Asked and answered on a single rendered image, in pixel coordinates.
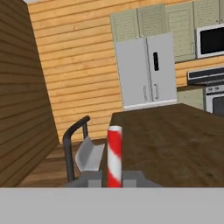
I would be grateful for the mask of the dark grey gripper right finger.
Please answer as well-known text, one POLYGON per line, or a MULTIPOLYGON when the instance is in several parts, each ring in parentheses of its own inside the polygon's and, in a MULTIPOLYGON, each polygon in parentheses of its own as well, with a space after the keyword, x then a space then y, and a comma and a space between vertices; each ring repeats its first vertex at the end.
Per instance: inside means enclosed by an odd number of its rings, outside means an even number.
POLYGON ((159 184, 152 182, 144 176, 142 171, 123 171, 122 186, 133 187, 160 187, 159 184))

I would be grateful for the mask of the silver double-door fridge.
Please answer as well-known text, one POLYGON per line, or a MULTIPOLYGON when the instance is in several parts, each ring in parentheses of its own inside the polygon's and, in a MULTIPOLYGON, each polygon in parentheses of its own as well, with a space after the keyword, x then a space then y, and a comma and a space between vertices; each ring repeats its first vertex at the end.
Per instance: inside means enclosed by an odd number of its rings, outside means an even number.
POLYGON ((177 103, 170 32, 116 42, 115 56, 124 110, 177 103))

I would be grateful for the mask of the pale green wall cupboards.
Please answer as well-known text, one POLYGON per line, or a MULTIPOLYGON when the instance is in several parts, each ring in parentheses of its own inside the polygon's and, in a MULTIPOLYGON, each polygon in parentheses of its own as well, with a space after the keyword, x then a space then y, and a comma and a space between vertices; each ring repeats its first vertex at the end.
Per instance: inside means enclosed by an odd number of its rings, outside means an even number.
POLYGON ((196 29, 224 24, 224 0, 144 6, 112 13, 110 23, 115 42, 172 32, 175 61, 194 60, 196 29))

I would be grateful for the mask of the silver stove with oven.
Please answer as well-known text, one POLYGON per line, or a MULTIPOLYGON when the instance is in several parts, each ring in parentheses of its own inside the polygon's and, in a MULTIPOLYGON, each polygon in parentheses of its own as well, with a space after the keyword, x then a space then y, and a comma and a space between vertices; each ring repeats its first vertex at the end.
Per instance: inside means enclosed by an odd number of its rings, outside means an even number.
POLYGON ((203 87, 205 111, 224 117, 224 66, 190 71, 187 84, 203 87))

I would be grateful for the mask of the white microwave oven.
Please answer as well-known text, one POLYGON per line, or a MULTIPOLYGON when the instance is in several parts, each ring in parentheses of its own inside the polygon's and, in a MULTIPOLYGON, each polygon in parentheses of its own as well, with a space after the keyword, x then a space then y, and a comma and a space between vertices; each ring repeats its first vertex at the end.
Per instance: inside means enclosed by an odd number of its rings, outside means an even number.
POLYGON ((224 54, 224 24, 214 24, 196 29, 197 58, 224 54))

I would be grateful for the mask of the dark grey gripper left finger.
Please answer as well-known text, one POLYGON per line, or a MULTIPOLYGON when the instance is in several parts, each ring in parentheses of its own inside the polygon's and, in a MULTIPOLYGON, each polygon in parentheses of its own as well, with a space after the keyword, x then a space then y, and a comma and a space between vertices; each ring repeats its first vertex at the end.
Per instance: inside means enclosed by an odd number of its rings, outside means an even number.
POLYGON ((76 180, 66 183, 65 187, 102 187, 102 171, 84 171, 76 180))

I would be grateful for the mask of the pale green base cupboard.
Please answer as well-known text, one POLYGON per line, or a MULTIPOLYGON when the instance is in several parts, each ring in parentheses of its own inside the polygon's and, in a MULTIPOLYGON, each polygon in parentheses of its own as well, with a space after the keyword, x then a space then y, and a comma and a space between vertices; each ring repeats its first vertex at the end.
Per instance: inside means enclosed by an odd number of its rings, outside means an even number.
POLYGON ((204 88, 200 86, 185 86, 177 88, 178 103, 184 103, 196 109, 205 109, 204 88))

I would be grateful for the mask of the red and white striped straw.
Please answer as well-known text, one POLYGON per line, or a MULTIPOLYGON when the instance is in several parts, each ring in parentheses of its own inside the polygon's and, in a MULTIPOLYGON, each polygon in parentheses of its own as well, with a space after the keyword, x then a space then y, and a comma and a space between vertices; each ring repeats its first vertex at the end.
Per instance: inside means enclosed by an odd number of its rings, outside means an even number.
POLYGON ((121 126, 108 127, 108 187, 122 185, 122 130, 121 126))

